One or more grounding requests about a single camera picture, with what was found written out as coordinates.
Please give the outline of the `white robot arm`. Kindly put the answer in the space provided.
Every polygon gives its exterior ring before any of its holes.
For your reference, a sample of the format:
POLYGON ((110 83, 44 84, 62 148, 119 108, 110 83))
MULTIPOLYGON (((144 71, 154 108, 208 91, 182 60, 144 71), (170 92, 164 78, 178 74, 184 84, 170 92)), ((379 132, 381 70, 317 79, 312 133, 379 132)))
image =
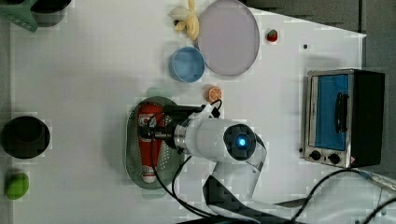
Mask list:
POLYGON ((266 148, 247 125, 221 119, 216 105, 141 105, 137 135, 142 157, 143 181, 159 180, 157 163, 161 144, 180 153, 205 158, 216 164, 210 180, 235 181, 245 168, 254 175, 262 170, 266 148))

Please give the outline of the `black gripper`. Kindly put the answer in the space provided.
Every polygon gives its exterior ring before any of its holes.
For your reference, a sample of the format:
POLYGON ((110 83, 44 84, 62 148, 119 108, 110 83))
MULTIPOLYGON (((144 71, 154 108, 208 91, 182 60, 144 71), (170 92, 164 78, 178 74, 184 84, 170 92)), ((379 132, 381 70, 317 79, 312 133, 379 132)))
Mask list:
POLYGON ((175 130, 181 126, 190 115, 203 111, 201 106, 186 105, 142 105, 138 109, 138 139, 140 143, 162 140, 176 149, 175 130))

